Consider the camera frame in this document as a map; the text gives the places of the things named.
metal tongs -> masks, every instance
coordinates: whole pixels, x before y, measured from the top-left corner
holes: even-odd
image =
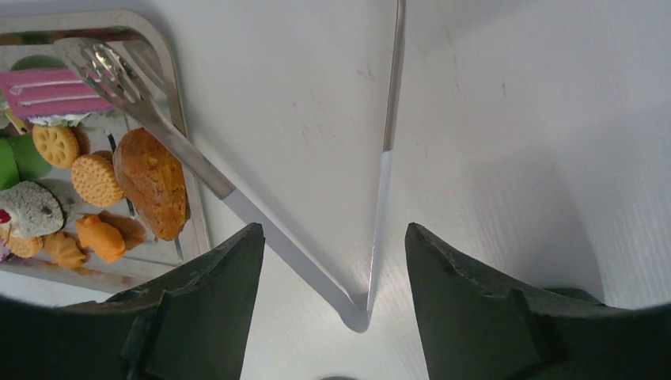
[[[405,1],[399,0],[396,16],[396,39],[385,129],[381,196],[378,196],[378,216],[376,219],[380,218],[380,208],[385,208],[382,203],[386,203],[386,187],[389,184],[389,171],[385,171],[385,168],[388,168],[389,165],[385,164],[385,157],[388,156],[388,152],[391,152],[393,146],[403,61]],[[260,223],[263,226],[266,243],[339,313],[345,325],[357,332],[368,329],[370,311],[372,310],[372,293],[377,283],[377,270],[375,268],[377,250],[379,249],[377,243],[380,233],[378,221],[376,221],[375,242],[373,243],[373,256],[371,257],[371,278],[367,303],[363,307],[357,306],[347,293],[294,244],[275,222],[272,222],[191,144],[172,121],[165,116],[138,73],[114,48],[105,42],[90,38],[65,38],[56,40],[53,46],[56,54],[86,85],[111,105],[136,119],[245,223]],[[137,60],[135,62],[144,67],[143,71],[149,66],[141,65]],[[157,74],[155,70],[148,69],[146,71],[147,73],[143,74],[159,88],[165,87],[165,83],[160,79],[160,74]]]

white table surface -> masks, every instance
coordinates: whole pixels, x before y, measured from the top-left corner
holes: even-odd
[[[0,0],[0,14],[103,0]],[[394,0],[123,0],[178,56],[192,138],[363,289]],[[409,0],[384,271],[357,334],[267,250],[244,379],[425,379],[404,232],[537,286],[671,299],[671,2]],[[242,223],[204,202],[213,244]]]

metal tray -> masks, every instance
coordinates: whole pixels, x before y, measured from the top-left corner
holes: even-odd
[[[164,87],[154,89],[158,100],[165,105],[166,115],[186,134],[186,126],[180,103],[178,80],[172,52],[163,36],[145,18],[125,10],[66,13],[45,16],[0,18],[0,70],[7,71],[18,59],[27,55],[43,54],[55,56],[51,43],[72,36],[88,36],[104,40],[122,54],[127,48],[149,48],[155,52],[160,65],[156,67],[164,77]],[[100,133],[89,134],[91,151],[113,149],[112,141],[120,141],[129,127],[137,123],[127,116],[115,119],[100,118],[96,127]],[[66,174],[53,169],[48,177],[63,179]],[[0,270],[27,276],[36,276],[60,283],[88,287],[99,291],[117,292],[159,276],[185,261],[189,261],[210,249],[207,226],[200,201],[199,182],[186,169],[184,177],[191,217],[175,241],[154,241],[149,229],[147,241],[126,253],[124,258],[105,264],[92,255],[83,268],[71,271],[61,269],[44,253],[32,259],[14,259],[0,263]],[[131,216],[125,201],[109,208],[113,214]]]

pastry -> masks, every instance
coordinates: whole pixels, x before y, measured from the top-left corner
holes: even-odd
[[[0,228],[17,238],[52,234],[65,226],[66,213],[47,188],[25,180],[0,192]]]
[[[77,194],[93,206],[109,207],[123,198],[112,163],[101,156],[80,156],[72,165],[70,177]]]
[[[121,139],[113,161],[119,185],[154,235],[176,238],[188,215],[180,162],[143,128]]]
[[[127,251],[130,251],[145,242],[145,227],[137,220],[128,218],[127,216],[114,215],[107,210],[98,214],[98,217],[101,221],[119,230],[123,237],[123,241],[126,243]]]
[[[7,140],[0,139],[0,190],[19,183],[19,170],[14,160],[12,147]]]
[[[0,239],[5,242],[9,251],[21,258],[28,259],[40,252],[43,246],[42,237],[17,237],[13,229],[0,228]]]
[[[79,142],[67,127],[32,128],[32,141],[40,155],[48,163],[61,169],[68,169],[79,157]]]
[[[16,116],[49,127],[74,127],[92,112],[115,110],[67,67],[0,73],[0,91]]]
[[[102,222],[97,215],[78,219],[75,223],[82,247],[90,247],[106,263],[120,259],[126,252],[121,233]]]
[[[21,181],[34,181],[51,172],[51,165],[37,151],[31,135],[10,137],[6,141],[14,153]]]
[[[44,239],[44,252],[61,268],[74,269],[86,262],[86,255],[77,247],[77,242],[63,232],[50,234]]]

